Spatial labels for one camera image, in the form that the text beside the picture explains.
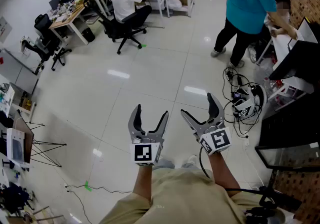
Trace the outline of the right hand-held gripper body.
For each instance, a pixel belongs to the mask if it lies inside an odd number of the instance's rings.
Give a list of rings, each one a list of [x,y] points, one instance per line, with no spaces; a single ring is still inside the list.
[[[230,129],[222,121],[215,124],[206,122],[194,130],[194,135],[207,155],[221,152],[232,145]]]

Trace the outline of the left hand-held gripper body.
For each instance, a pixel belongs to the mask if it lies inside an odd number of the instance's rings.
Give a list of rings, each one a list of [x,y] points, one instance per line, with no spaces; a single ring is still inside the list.
[[[164,139],[157,134],[133,136],[130,145],[132,161],[139,166],[155,166],[160,159],[163,143]]]

